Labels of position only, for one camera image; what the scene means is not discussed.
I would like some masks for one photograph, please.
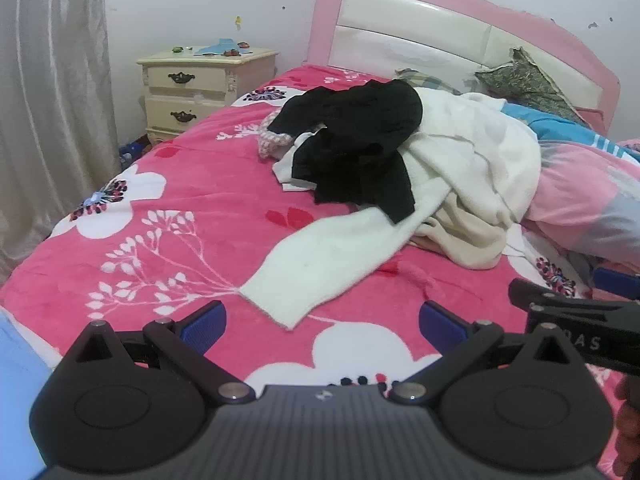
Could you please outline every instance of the hand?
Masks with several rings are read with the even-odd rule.
[[[616,386],[615,395],[619,400],[628,400],[626,377]],[[640,412],[625,402],[616,415],[616,427],[619,431],[616,439],[618,456],[613,463],[613,473],[624,476],[629,465],[640,457]]]

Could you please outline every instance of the blue paper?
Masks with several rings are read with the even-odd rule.
[[[204,56],[205,54],[218,54],[219,56],[222,56],[225,51],[232,49],[237,50],[240,54],[247,54],[251,50],[250,48],[239,48],[238,44],[231,38],[223,38],[214,45],[201,48],[197,52],[194,52],[193,55]]]
[[[51,370],[0,312],[0,479],[31,480],[44,469],[29,430],[33,401]]]

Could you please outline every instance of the beige curtain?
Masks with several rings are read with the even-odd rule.
[[[0,0],[0,283],[118,172],[104,0]]]

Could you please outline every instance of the white flower pattern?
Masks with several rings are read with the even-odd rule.
[[[58,222],[51,237],[76,227],[85,238],[108,238],[124,229],[133,219],[131,202],[158,199],[164,193],[165,185],[164,176],[138,173],[138,166],[134,164]]]
[[[588,293],[589,287],[580,279],[571,263],[561,256],[546,238],[523,229],[520,224],[514,224],[507,231],[506,241],[502,254],[508,258],[513,270],[523,278],[537,285],[549,287],[536,267],[537,258],[543,257],[561,267],[564,275],[575,282],[576,298],[584,298]]]
[[[303,93],[305,93],[305,90],[298,90],[297,88],[290,88],[288,86],[273,86],[270,88],[276,91],[279,91],[284,95],[284,97],[281,99],[270,99],[270,100],[248,100],[247,97],[253,93],[253,92],[249,92],[247,94],[244,94],[242,97],[239,97],[238,99],[236,99],[236,101],[233,102],[232,106],[240,107],[240,106],[251,106],[257,103],[267,103],[271,106],[281,107],[284,103],[286,103],[292,97],[296,95],[302,95]]]
[[[338,68],[337,70],[339,70],[344,74],[344,79],[340,77],[325,77],[324,78],[325,84],[331,84],[331,83],[335,83],[337,81],[342,81],[342,80],[354,81],[364,75],[361,72],[354,72],[353,70],[345,70],[343,68]]]
[[[309,317],[332,323],[316,336],[312,349],[314,367],[272,363],[258,368],[245,379],[256,393],[261,394],[267,384],[326,386],[339,383],[343,377],[363,376],[375,384],[380,374],[391,384],[405,380],[440,357],[429,354],[414,360],[404,341],[384,326]]]

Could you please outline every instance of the pink blanket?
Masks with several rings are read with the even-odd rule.
[[[407,246],[292,332],[237,295],[278,241],[314,219],[348,213],[315,205],[310,193],[282,192],[270,163],[258,160],[258,125],[301,90],[369,79],[296,68],[163,142],[64,219],[0,290],[0,304],[64,352],[92,319],[139,330],[222,300],[226,331],[207,357],[258,392],[266,383],[364,377],[390,387],[406,378],[437,358],[418,330],[425,297],[520,332],[525,315],[507,298],[519,274],[506,256],[494,269],[468,270]],[[592,371],[612,399],[617,375]],[[611,459],[609,450],[607,471]]]
[[[527,219],[556,244],[640,267],[640,164],[577,142],[541,140]]]

